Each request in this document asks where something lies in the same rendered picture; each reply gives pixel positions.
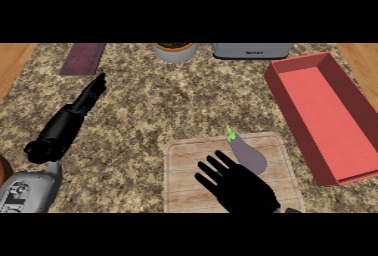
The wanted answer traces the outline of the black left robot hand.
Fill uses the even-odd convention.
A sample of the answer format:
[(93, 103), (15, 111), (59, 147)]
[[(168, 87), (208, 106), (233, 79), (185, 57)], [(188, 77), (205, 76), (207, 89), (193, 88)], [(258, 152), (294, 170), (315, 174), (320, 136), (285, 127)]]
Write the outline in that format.
[(35, 164), (58, 161), (75, 140), (84, 118), (106, 90), (105, 74), (100, 74), (84, 88), (72, 104), (66, 104), (53, 115), (38, 137), (31, 141), (24, 152)]

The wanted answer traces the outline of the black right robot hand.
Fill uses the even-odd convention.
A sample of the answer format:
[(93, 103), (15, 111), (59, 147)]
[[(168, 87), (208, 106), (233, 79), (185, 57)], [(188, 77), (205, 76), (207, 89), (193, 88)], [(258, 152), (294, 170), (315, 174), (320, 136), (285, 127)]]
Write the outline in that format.
[(217, 150), (216, 157), (207, 156), (207, 161), (216, 168), (199, 161), (198, 168), (211, 178), (199, 173), (195, 179), (216, 196), (229, 213), (276, 213), (281, 204), (275, 192), (260, 177)]

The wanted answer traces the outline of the pale wooden cutting board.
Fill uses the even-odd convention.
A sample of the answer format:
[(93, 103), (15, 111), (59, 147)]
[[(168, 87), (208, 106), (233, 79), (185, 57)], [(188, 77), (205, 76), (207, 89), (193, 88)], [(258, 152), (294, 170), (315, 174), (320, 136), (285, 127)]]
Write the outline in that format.
[[(263, 153), (267, 168), (260, 178), (270, 185), (282, 209), (306, 212), (298, 182), (281, 135), (276, 132), (241, 134), (244, 141)], [(204, 174), (198, 162), (214, 151), (236, 160), (226, 136), (182, 139), (170, 142), (164, 149), (164, 212), (165, 213), (224, 213), (216, 197), (195, 179), (195, 173)]]

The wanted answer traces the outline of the red open box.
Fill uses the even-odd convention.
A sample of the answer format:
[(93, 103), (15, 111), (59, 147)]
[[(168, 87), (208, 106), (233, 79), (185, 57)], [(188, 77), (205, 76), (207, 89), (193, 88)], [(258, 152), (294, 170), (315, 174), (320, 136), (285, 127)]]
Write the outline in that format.
[(378, 112), (332, 55), (276, 60), (264, 78), (316, 184), (378, 176)]

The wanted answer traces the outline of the purple eggplant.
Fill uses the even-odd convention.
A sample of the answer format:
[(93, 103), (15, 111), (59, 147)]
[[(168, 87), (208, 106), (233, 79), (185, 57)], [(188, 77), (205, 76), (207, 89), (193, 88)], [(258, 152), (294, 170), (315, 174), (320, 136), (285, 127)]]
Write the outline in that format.
[(267, 168), (267, 160), (260, 151), (247, 144), (236, 132), (227, 129), (227, 142), (239, 164), (255, 174), (260, 175)]

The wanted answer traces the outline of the brown round object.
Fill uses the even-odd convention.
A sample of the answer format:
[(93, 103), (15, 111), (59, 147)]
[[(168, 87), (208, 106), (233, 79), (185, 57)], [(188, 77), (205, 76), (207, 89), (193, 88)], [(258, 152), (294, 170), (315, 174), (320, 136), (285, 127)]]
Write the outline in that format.
[(0, 155), (0, 187), (12, 175), (13, 169), (10, 163), (6, 160), (6, 158)]

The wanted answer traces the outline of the dark purple flat mat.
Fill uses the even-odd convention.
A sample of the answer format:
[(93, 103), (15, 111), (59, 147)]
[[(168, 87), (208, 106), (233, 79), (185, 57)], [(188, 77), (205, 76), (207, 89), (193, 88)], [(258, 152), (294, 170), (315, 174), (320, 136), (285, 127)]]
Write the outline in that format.
[(59, 75), (93, 75), (100, 62), (105, 43), (75, 43), (72, 45)]

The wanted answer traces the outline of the white plant pot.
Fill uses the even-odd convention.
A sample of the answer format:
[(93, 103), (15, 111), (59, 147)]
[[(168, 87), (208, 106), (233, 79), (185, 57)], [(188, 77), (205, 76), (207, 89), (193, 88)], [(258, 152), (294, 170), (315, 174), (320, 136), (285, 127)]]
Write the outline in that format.
[(196, 54), (198, 44), (188, 43), (179, 48), (170, 48), (161, 44), (154, 44), (154, 50), (158, 58), (168, 63), (183, 63)]

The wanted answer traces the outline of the grey appliance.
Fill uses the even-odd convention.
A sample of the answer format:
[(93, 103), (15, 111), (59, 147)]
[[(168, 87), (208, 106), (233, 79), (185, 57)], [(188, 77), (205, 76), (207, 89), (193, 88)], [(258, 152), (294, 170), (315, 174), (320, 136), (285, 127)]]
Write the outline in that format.
[(213, 56), (219, 59), (284, 59), (292, 43), (214, 43)]

